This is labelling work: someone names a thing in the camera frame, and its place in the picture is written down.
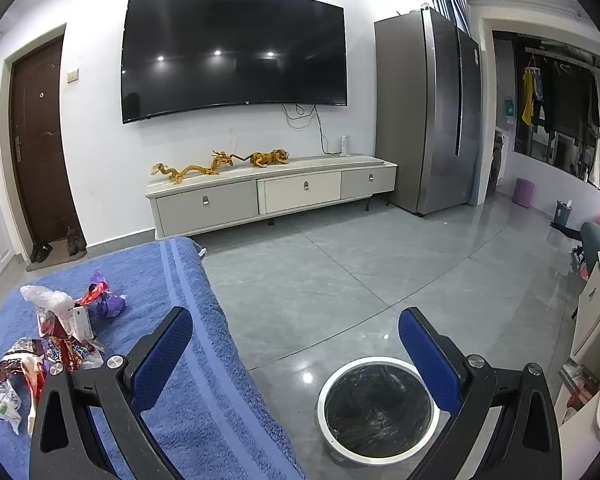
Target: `doormat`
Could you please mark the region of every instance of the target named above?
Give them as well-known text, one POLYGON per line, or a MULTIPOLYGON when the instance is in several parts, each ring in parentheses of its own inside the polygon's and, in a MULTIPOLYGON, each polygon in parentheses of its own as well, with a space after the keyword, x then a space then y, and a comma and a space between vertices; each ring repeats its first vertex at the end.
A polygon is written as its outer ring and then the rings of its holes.
POLYGON ((76 260, 80 260, 80 258, 83 258, 87 254, 87 251, 78 251, 77 254, 70 256, 69 251, 66 248, 66 238, 51 242, 51 246, 54 248, 54 250, 49 253, 49 256, 46 257, 46 260, 42 263, 29 263, 27 266, 27 272, 30 270, 46 269, 47 267, 53 267, 54 265, 74 262, 76 260))

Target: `curtain rod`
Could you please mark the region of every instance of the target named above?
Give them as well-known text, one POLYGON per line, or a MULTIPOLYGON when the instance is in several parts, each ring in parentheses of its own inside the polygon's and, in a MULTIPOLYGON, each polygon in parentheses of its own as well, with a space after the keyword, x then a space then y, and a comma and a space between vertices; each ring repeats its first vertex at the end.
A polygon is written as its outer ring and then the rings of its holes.
POLYGON ((525 51, 529 54, 538 54, 538 56, 552 57, 554 59, 564 61, 566 63, 571 63, 577 66, 581 66, 583 68, 587 68, 594 72, 594 69, 597 68, 600 70, 600 67, 597 65, 592 65, 589 63, 585 63, 584 61, 580 61, 579 59, 574 59, 573 57, 563 56, 562 54, 555 54, 554 52, 549 52, 547 50, 540 50, 539 48, 532 48, 530 46, 525 47, 525 51))

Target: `table covered with blue towel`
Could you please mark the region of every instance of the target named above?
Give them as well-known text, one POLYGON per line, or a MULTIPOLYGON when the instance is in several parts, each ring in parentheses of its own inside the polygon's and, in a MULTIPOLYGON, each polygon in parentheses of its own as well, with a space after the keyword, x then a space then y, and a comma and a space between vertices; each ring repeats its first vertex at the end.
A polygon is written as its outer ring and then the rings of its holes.
MULTIPOLYGON (((211 291, 188 238, 151 242, 106 254, 55 272, 35 285, 79 298, 101 270, 110 290, 125 294, 128 307, 112 319, 91 316, 103 357, 127 354, 152 332, 172 306, 191 312, 194 333, 156 405, 142 418, 186 479, 292 479, 306 476, 280 424, 267 411, 245 369, 227 320, 211 291)), ((38 337, 34 307, 14 288, 0 310, 0 358, 20 337, 38 337)), ((0 420, 0 462, 15 480, 29 477, 30 437, 26 430, 29 393, 14 381, 22 399, 20 434, 0 420)), ((120 455, 101 410, 96 425, 120 478, 133 476, 120 455)), ((66 478, 71 478, 67 464, 66 478)))

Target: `doorway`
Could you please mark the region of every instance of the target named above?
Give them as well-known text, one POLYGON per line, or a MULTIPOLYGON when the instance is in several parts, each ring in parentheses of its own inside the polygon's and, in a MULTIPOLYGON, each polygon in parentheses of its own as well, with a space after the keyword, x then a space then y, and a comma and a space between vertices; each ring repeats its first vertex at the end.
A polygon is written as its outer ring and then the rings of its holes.
POLYGON ((10 91, 11 157, 20 204, 34 244, 58 242, 53 260, 59 253, 69 256, 62 247, 68 228, 80 232, 60 131, 62 39, 14 62, 10 91))

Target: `drawer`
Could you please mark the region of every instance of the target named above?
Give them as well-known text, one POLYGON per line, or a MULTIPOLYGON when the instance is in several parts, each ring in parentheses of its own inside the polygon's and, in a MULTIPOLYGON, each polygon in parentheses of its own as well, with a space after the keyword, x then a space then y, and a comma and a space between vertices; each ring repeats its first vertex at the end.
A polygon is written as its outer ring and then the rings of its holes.
POLYGON ((600 321, 600 263, 591 271, 589 281, 578 298, 578 317, 571 355, 577 354, 600 321))
POLYGON ((255 181, 169 195, 157 200, 165 236, 251 218, 258 214, 255 181))
POLYGON ((395 166, 378 166, 366 170, 343 170, 340 184, 340 198, 369 196, 373 193, 393 191, 395 187, 395 166))
POLYGON ((273 213, 340 199, 340 172, 329 171, 261 180, 260 213, 273 213))

